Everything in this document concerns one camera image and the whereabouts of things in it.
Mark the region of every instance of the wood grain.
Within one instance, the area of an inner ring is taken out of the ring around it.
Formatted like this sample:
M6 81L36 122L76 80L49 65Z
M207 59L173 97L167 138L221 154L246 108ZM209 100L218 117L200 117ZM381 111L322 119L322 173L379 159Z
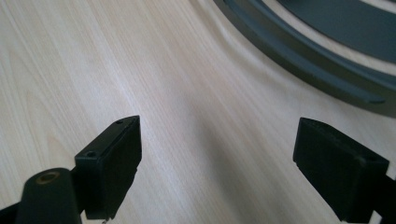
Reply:
M338 223L291 159L299 117L396 162L395 119L294 77L212 1L0 1L0 207L132 115L143 160L112 223Z

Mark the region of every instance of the screw hole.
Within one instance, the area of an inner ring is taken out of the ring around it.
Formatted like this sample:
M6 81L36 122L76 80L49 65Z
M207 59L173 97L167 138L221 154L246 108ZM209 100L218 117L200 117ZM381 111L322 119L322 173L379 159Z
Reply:
M35 180L35 182L39 185L45 185L45 184L52 182L58 176L59 176L59 172L48 172L48 173L45 173L45 174L39 176Z
M89 152L87 152L86 156L87 156L87 157L95 157L95 156L96 156L96 152L94 152L94 151L89 151Z

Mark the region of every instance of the light wood surface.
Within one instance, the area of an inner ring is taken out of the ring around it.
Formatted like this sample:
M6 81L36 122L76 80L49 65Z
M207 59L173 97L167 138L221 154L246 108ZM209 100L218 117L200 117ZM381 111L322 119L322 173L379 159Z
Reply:
M294 77L212 1L0 1L0 207L132 115L143 160L112 223L339 223L292 161L299 117L396 162L395 119Z

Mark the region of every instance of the wooden table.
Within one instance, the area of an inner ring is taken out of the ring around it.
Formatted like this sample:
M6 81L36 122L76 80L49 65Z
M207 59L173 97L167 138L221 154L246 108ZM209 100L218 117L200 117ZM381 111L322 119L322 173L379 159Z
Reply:
M396 162L395 119L305 84L212 1L0 2L0 207L132 115L143 160L112 223L338 223L292 161L299 117Z

